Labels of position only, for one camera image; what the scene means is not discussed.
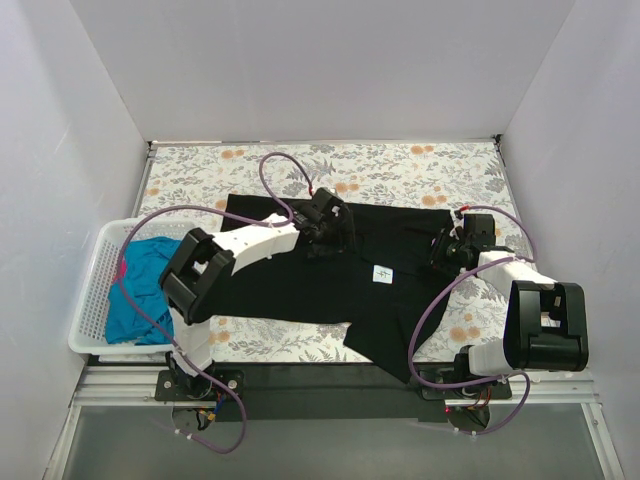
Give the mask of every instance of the wire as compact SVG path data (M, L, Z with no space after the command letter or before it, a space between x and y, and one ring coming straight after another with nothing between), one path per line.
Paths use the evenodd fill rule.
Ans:
M209 389L199 397L192 397L191 395L187 395L187 397L189 397L191 400L202 400L204 397L206 397L211 393L212 388L213 388L213 383L209 383Z
M466 409L475 408L478 405L478 403L480 403L480 400L482 400L482 392L480 392L478 394L478 398L476 398L475 402L473 402L473 403L471 403L469 405L461 405L460 408L466 408Z
M422 377L420 377L418 371L416 370L416 366L413 363L413 355L414 355L415 350L416 350L416 343L418 341L418 335L420 334L420 331L422 330L422 327L424 326L424 323L427 321L427 318L429 317L431 312L433 312L435 307L455 287L460 285L460 283L462 283L467 278L472 277L472 276L476 275L477 273L482 272L483 270L487 270L487 269L489 269L491 267L494 267L496 265L500 265L502 263L513 262L516 259L521 259L521 260L525 260L525 261L529 261L529 262L535 262L535 260L537 258L537 249L536 249L535 243L533 242L533 239L531 238L531 236L527 232L527 230L526 230L525 226L522 224L522 222L520 222L520 220L518 220L516 217L514 217L510 213L502 210L501 208L493 207L493 206L490 206L490 205L472 205L472 206L465 205L464 207L460 208L460 211L481 210L481 209L491 210L491 211L500 213L502 215L505 215L506 217L511 219L516 225L518 225L522 229L522 231L525 234L525 236L527 237L527 239L529 240L529 243L531 244L532 258L523 257L523 256L503 257L503 258L499 258L497 260L494 260L492 262L486 263L484 265L478 266L476 268L473 268L473 269L463 273L462 275L456 277L449 285L447 285L444 288L444 290L442 290L442 292L440 292L438 294L438 296L436 298L433 299L433 301L429 304L427 309L424 311L424 313L420 317L420 320L418 320L418 324L416 325L416 327L415 327L415 329L413 331L413 335L411 336L411 341L409 342L408 360L409 360L409 370L411 371L412 377L415 378L417 380L417 382L420 383L421 385L424 385L425 387L429 387L429 388L434 388L434 389L437 389L437 390L449 390L449 389L459 389L459 388L465 388L465 387L472 387L474 385L483 385L485 383L492 383L492 382L495 382L495 381L501 381L501 380L504 380L505 378L511 378L511 377L518 376L518 375L524 376L525 377L525 381L526 381L526 388L525 388L524 394L522 395L522 399L520 400L520 403L518 403L518 405L513 409L513 411L502 422L498 423L497 425L495 425L493 427L487 428L486 430L483 430L482 432L477 432L477 434L479 434L479 435L480 434L485 435L487 433L495 432L496 430L502 428L507 423L509 423L511 420L513 420L513 418L518 414L518 412L520 412L520 410L524 406L525 402L527 401L527 398L529 396L529 392L531 390L531 379L529 378L529 375L527 375L523 371L517 371L517 372L514 372L514 373L512 373L512 374L510 374L510 375L508 375L506 377L504 375L494 375L494 376L480 378L480 379L477 379L477 380L469 380L467 382L434 383L434 382L429 382L428 380L425 380ZM469 435L475 435L476 434L475 432L468 432L468 431L462 431L462 432L465 433L465 434L469 434Z
M220 397L220 400L218 400L216 407L213 409L214 415L218 413L218 410L220 410L220 407L222 406L223 403L224 403L224 397Z
M482 405L480 405L480 407L478 407L478 408L484 408L484 407L486 407L487 405L489 405L489 401L490 401L490 400L491 400L491 387L489 387L489 390L487 391L487 399L486 399L486 400L485 400L485 402L484 402Z
M307 183L309 184L309 194L310 195L313 194L313 183L311 182L311 179L309 178L309 175L307 175L307 172L304 170L304 167L300 164L300 162L298 162L291 155L288 155L288 154L282 153L282 152L272 152L272 153L268 153L267 155L262 157L262 159L260 159L260 164L258 165L258 174L260 176L260 181L262 182L262 185L264 186L264 188L267 191L267 193L269 193L271 198L273 198L273 200L278 205L280 205L282 208L284 208L284 210L287 212L287 220L286 221L277 222L277 223L271 224L269 222L264 222L264 221L255 220L255 219L252 219L252 218L243 217L243 216L240 216L240 215L234 215L232 213L223 212L222 210L217 210L215 208L201 207L201 206L197 206L197 205L178 205L178 206L174 206L174 207L162 208L160 210L157 210L157 211L151 213L150 215L147 215L145 218L140 220L140 222L138 222L138 224L135 227L133 227L133 229L131 230L131 232L129 232L129 235L127 235L127 238L125 238L125 240L124 240L124 242L122 244L122 248L120 249L120 252L118 253L118 259L117 259L117 262L116 262L116 272L117 272L116 283L118 284L120 290L122 291L122 295L125 297L125 300L127 300L127 302L131 305L131 307L138 313L138 315L140 315L142 318L144 318L147 322L149 322L151 325L153 325L156 329L158 329L158 331L167 340L169 340L171 345L173 345L176 353L182 357L184 362L189 367L191 367L198 375L200 375L200 376L204 377L205 379L209 380L209 382L211 382L212 386L216 386L218 389L221 389L222 391L224 391L227 395L229 395L238 404L238 407L240 409L240 416L242 417L242 427L241 427L240 435L238 436L238 439L230 447L219 447L219 446L217 446L217 445L205 440L204 438L201 438L201 437L199 437L197 435L193 435L193 434L191 434L191 433L189 433L189 432L187 432L185 430L182 430L182 429L179 429L179 428L175 429L176 433L180 433L180 434L184 435L185 437L187 437L188 439L194 440L194 441L200 443L201 445L204 445L208 449L213 450L214 452L220 453L220 454L227 454L227 453L233 452L236 448L238 448L240 446L240 444L244 440L244 436L245 436L246 430L247 430L247 411L246 411L246 409L244 407L244 404L242 403L242 400L227 385L225 385L224 383L220 382L219 380L213 378L211 375L209 375L208 373L206 373L203 370L201 370L200 368L198 368L198 366L195 365L191 361L191 359L187 356L187 354L182 350L180 345L178 345L178 342L176 342L176 340L171 336L171 334L169 332L167 332L167 330L165 330L156 321L154 321L149 315L147 315L147 313L145 313L136 304L136 302L133 300L133 298L131 298L129 296L129 293L127 292L126 288L124 287L124 285L122 283L122 279L123 279L122 262L124 260L124 253L127 250L127 247L131 243L131 240L133 239L135 234L138 233L138 231L146 223L148 223L151 219L153 219L153 218L155 218L155 217L157 217L159 215L162 215L164 213L167 213L167 212L173 212L173 211L177 211L177 210L198 210L198 211L202 211L202 212L215 213L217 215L222 215L224 217L231 218L233 220L238 220L238 221L241 221L241 222L244 222L244 223L248 223L248 224L251 224L251 225L259 225L259 226L263 226L263 227L276 227L277 228L277 227L283 227L283 226L288 225L289 223L291 223L293 221L293 210L291 210L289 205L287 205L285 202L280 200L280 198L278 198L278 196L273 192L273 190L271 190L271 188L267 184L267 181L264 178L264 171L263 171L264 170L264 164L269 158L272 158L272 157L275 157L275 156L284 157L284 158L292 161L300 169L300 171L302 172L302 175L305 177L305 179L307 180Z

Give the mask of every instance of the floral tablecloth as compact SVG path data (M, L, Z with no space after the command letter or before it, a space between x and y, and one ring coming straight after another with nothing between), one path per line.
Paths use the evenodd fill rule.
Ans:
M515 213L500 160L488 142L159 147L139 213L178 204L223 209L229 193L266 195L258 160L276 150L300 160L316 188L335 188L348 202L420 208L489 204ZM273 159L266 177L276 193L306 198L306 184L290 162ZM202 213L180 215L208 231L218 231L222 223ZM499 243L528 253L516 226L497 215L496 224ZM482 280L464 281L416 361L451 361L463 345L500 338L506 307L504 298ZM342 345L347 327L215 317L209 344L216 361L366 362Z

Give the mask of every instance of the white plastic casing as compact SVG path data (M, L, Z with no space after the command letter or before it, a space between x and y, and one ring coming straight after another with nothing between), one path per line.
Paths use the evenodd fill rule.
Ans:
M286 217L273 214L264 221L269 223L281 223L287 220ZM271 258L272 255L285 253L293 250L298 241L299 232L293 224L284 227L260 227L248 225L237 230L220 232L213 234L213 241L224 250L231 250L236 263L232 275L240 269L251 265L264 258ZM170 309L173 319L173 331L178 345L184 353L200 370L204 370L211 365L211 351L209 348L210 321L187 325L182 315L175 309ZM176 354L174 348L174 358L178 366L186 373L196 376L193 370Z
M478 266L486 265L504 257L513 257L513 253L492 251L480 254ZM543 288L553 288L555 280L540 275L524 261L514 260L501 263L478 273L478 278L493 285L509 302L511 284L514 280L528 280L537 283ZM469 370L474 375L491 376L513 372L513 368L507 362L504 355L502 339L492 340L482 345L476 345L469 349Z

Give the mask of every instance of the black t-shirt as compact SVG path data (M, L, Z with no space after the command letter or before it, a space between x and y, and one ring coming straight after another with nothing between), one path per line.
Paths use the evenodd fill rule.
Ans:
M319 324L350 322L344 345L408 382L407 349L413 329L429 303L453 280L427 267L431 242L449 222L449 211L363 204L349 208L355 252L309 258L312 247L301 236L293 251L234 274L215 313ZM229 195L226 210L263 219L275 209L268 197ZM225 218L222 231L242 226ZM393 270L391 284L373 281L376 265ZM417 345L436 330L447 301L448 297L429 316Z

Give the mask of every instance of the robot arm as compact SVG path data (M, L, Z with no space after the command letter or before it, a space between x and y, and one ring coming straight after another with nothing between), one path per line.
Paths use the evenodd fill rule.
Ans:
M515 254L495 245L492 215L456 212L463 227L443 229L430 263L448 273L471 270ZM589 358L584 292L560 283L514 260L482 270L478 278L493 285L508 301L502 339L463 347L454 364L460 379L508 375L514 370L581 371Z
M316 246L333 245L341 238L340 232L353 227L348 207L325 188L318 189L311 200L293 202L291 207L293 222L283 227L249 225L214 234L200 228L191 230L160 276L176 341L201 370L212 363L209 319L221 296L228 294L227 285L234 273L262 259L293 250L301 234ZM271 224L286 220L277 213L265 219ZM182 371L196 376L182 355L173 358Z

